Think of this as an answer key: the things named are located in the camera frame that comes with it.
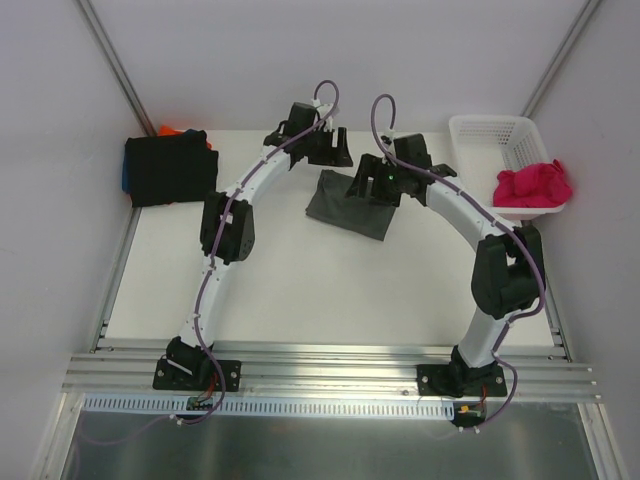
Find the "grey t shirt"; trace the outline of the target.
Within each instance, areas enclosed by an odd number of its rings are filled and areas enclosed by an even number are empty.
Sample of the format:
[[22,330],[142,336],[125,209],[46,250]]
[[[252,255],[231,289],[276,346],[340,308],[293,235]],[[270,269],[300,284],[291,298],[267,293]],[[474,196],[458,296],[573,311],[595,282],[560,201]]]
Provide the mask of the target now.
[[353,178],[333,170],[322,170],[306,216],[322,223],[383,241],[396,208],[365,198],[345,196]]

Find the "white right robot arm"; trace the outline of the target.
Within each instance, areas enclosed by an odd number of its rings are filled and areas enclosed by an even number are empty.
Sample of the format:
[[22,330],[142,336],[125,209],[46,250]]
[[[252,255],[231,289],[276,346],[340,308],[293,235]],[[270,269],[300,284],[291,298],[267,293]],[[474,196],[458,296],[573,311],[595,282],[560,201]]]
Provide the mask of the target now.
[[539,232],[499,219],[465,190],[447,164],[434,164],[420,134],[377,141],[383,154],[362,155],[347,190],[350,197],[397,207],[407,195],[431,209],[475,251],[471,293],[476,310],[446,365],[425,365],[426,388],[461,398],[491,389],[502,367],[498,350],[510,326],[544,302],[544,260]]

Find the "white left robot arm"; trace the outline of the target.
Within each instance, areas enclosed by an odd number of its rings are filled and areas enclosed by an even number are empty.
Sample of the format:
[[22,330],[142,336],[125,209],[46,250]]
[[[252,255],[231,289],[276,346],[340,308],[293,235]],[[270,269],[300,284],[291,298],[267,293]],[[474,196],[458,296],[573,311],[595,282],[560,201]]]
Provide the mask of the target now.
[[351,167],[344,127],[334,128],[338,102],[296,102],[289,117],[264,140],[256,162],[227,189],[209,193],[199,239],[205,257],[192,313],[166,349],[165,358],[188,388],[199,388],[216,370],[212,360],[219,310],[234,268],[252,252],[254,207],[268,188],[299,161]]

